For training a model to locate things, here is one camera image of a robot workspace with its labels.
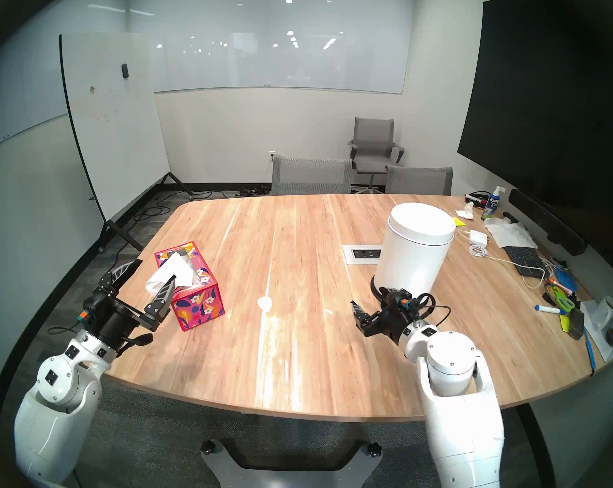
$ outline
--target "wooden table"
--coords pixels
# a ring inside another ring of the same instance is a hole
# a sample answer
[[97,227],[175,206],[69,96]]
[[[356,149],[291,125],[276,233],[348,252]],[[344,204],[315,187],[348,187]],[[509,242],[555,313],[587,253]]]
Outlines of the wooden table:
[[[369,289],[375,266],[347,266],[341,249],[382,243],[392,207],[413,201],[452,215],[465,204],[450,196],[332,194],[180,206],[141,253],[144,263],[119,297],[143,308],[151,300],[144,284],[157,268],[153,253],[193,240],[220,284],[226,314],[182,332],[169,313],[155,341],[125,352],[106,376],[244,413],[424,419],[414,365],[387,337],[364,338],[354,323],[352,299],[368,312],[377,309]],[[479,217],[467,222],[466,229],[482,225]],[[533,310],[541,289],[526,288],[514,265],[473,257],[467,248],[465,241],[451,244],[431,292],[453,308],[441,330],[466,334],[485,354],[501,406],[590,375],[584,338],[562,332],[557,315]],[[508,260],[492,241],[488,251]],[[266,295],[273,305],[264,313],[257,301]],[[435,312],[432,322],[443,314]],[[133,336],[145,332],[139,330]]]

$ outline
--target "keyboard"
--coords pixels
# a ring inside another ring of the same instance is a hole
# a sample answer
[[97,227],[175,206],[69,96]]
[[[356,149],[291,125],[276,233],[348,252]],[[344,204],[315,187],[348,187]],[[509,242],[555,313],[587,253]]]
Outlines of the keyboard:
[[537,251],[534,248],[527,247],[504,247],[510,260],[514,262],[517,271],[520,275],[530,276],[531,278],[541,278],[544,273],[538,269],[530,269],[531,267],[539,267],[545,269],[544,263],[537,255]]

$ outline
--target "spray bottle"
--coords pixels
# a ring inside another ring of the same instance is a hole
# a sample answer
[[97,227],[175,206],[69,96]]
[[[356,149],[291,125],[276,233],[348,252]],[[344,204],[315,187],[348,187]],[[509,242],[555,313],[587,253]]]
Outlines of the spray bottle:
[[500,201],[499,193],[505,192],[505,189],[501,186],[497,186],[495,188],[494,193],[489,196],[487,203],[485,205],[485,209],[483,210],[483,216],[480,217],[481,220],[490,219],[497,212],[498,201]]

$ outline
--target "whiteboard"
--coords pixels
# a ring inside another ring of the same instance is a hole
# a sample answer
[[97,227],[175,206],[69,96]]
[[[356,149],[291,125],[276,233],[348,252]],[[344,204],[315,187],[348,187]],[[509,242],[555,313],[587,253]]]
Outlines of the whiteboard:
[[125,32],[125,0],[58,0],[0,48],[0,143],[67,113],[58,36],[80,31]]
[[69,117],[97,204],[109,220],[169,172],[148,38],[61,35],[60,52]]
[[158,92],[235,86],[403,91],[414,0],[129,3],[144,12],[131,15],[129,30],[151,37]]

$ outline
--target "pink tissue box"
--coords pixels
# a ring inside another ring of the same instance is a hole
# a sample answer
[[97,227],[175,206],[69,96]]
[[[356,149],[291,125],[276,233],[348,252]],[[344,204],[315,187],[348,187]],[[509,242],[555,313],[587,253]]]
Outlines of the pink tissue box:
[[182,330],[189,330],[223,315],[225,310],[220,298],[218,282],[193,241],[155,252],[157,267],[164,264],[169,252],[179,249],[187,251],[200,280],[200,283],[191,287],[177,287],[171,302],[180,327]]

